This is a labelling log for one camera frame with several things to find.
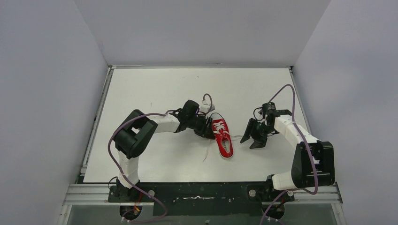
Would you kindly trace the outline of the red sneaker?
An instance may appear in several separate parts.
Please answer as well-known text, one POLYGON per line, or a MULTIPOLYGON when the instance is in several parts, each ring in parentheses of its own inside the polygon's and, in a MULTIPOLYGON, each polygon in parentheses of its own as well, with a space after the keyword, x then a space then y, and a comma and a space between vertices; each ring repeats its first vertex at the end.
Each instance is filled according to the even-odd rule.
POLYGON ((217 142, 220 155, 225 158, 233 156, 232 140, 226 120, 218 112, 210 115, 211 128, 217 142))

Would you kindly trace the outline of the white shoelace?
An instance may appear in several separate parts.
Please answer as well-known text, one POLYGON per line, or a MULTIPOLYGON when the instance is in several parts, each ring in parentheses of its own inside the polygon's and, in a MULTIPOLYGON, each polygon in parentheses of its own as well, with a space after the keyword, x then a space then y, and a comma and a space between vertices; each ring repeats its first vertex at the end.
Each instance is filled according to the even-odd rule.
POLYGON ((225 119, 216 119, 215 122, 212 122, 212 129, 220 156, 223 159, 232 158, 234 154, 233 140, 242 137, 242 135, 231 135, 225 119))

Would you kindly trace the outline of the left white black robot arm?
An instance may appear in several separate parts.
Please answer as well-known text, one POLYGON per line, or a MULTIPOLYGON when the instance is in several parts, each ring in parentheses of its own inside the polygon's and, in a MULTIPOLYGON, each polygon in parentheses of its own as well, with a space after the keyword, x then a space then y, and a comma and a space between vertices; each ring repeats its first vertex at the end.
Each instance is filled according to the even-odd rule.
POLYGON ((132 201, 141 194, 137 186, 139 156, 145 151, 154 134, 179 133, 189 128, 200 137, 215 139, 211 129, 212 120, 208 115, 214 110, 214 104, 205 100, 201 105, 187 100, 182 108, 167 110, 165 113, 144 114, 138 109, 133 110, 109 140, 109 143, 115 144, 119 156, 116 159, 111 150, 108 150, 119 170, 113 195, 132 201))

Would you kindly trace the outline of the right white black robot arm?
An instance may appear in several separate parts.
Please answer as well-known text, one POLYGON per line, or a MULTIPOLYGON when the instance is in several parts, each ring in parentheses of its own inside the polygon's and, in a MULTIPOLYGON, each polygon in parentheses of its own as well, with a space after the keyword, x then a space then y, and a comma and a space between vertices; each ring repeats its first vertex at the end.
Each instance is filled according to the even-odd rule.
POLYGON ((281 134, 294 149, 291 169, 270 176, 271 183, 264 187, 264 194, 276 200, 283 190, 330 186, 335 182, 334 148, 308 133, 293 119, 290 110, 278 110, 275 103, 264 103, 260 108, 262 119, 251 118, 240 142, 253 139, 251 149, 266 146, 268 137, 281 134))

